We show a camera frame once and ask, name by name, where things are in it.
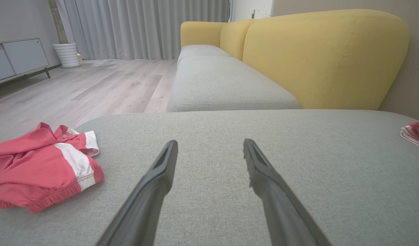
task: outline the yellow object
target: yellow object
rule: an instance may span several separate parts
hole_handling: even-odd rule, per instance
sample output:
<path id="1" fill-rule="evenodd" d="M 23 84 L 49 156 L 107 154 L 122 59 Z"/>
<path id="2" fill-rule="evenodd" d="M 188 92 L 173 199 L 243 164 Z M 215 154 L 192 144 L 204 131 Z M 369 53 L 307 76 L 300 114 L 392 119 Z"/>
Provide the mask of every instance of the yellow object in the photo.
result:
<path id="1" fill-rule="evenodd" d="M 227 23 L 220 34 L 220 48 L 239 60 L 243 59 L 246 33 L 254 20 L 240 20 Z"/>
<path id="2" fill-rule="evenodd" d="M 83 63 L 81 54 L 77 53 L 77 59 L 79 60 L 79 64 Z"/>
<path id="3" fill-rule="evenodd" d="M 254 22 L 243 62 L 292 93 L 303 109 L 377 110 L 408 40 L 406 23 L 385 12 L 291 14 Z"/>
<path id="4" fill-rule="evenodd" d="M 181 25 L 181 47 L 208 44 L 220 47 L 220 32 L 225 22 L 184 22 Z"/>

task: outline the curtain fold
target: curtain fold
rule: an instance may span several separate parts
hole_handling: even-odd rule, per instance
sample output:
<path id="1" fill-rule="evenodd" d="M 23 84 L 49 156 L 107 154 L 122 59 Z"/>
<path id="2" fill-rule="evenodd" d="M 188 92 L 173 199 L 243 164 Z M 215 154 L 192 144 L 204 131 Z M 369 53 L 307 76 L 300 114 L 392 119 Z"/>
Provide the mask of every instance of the curtain fold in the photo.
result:
<path id="1" fill-rule="evenodd" d="M 83 59 L 177 59 L 185 21 L 227 22 L 229 0 L 64 0 Z"/>

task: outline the wooden floor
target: wooden floor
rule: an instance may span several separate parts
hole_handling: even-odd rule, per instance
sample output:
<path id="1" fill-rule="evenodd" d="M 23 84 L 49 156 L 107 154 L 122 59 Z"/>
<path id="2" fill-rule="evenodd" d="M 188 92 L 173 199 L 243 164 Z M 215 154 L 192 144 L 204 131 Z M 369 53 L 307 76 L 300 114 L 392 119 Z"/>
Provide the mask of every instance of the wooden floor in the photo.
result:
<path id="1" fill-rule="evenodd" d="M 0 88 L 0 142 L 38 123 L 70 128 L 104 115 L 165 112 L 177 60 L 85 60 Z"/>

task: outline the wall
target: wall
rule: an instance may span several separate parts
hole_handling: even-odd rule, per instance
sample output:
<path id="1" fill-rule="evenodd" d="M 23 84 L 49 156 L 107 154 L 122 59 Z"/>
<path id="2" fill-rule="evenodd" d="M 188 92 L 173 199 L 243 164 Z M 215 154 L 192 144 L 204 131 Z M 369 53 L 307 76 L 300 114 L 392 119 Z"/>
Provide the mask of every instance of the wall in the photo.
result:
<path id="1" fill-rule="evenodd" d="M 255 8 L 255 19 L 272 16 L 273 0 L 231 0 L 233 21 L 251 19 L 251 8 Z"/>
<path id="2" fill-rule="evenodd" d="M 39 37 L 50 66 L 60 64 L 53 49 L 58 43 L 47 0 L 0 0 L 0 41 Z"/>
<path id="3" fill-rule="evenodd" d="M 419 0 L 275 0 L 273 16 L 355 8 L 389 12 L 408 23 L 408 53 L 380 110 L 419 120 Z"/>

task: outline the folded cloth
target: folded cloth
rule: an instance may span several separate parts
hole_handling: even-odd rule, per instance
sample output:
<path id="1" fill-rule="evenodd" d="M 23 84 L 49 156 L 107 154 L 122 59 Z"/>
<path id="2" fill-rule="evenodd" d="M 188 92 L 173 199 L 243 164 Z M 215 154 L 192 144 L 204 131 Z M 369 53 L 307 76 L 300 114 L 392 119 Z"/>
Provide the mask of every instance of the folded cloth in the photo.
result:
<path id="1" fill-rule="evenodd" d="M 400 135 L 401 137 L 419 146 L 419 123 L 413 122 L 408 126 L 401 128 Z"/>
<path id="2" fill-rule="evenodd" d="M 0 143 L 0 208 L 38 213 L 102 181 L 91 158 L 98 153 L 94 131 L 79 134 L 61 125 L 53 133 L 45 123 Z"/>

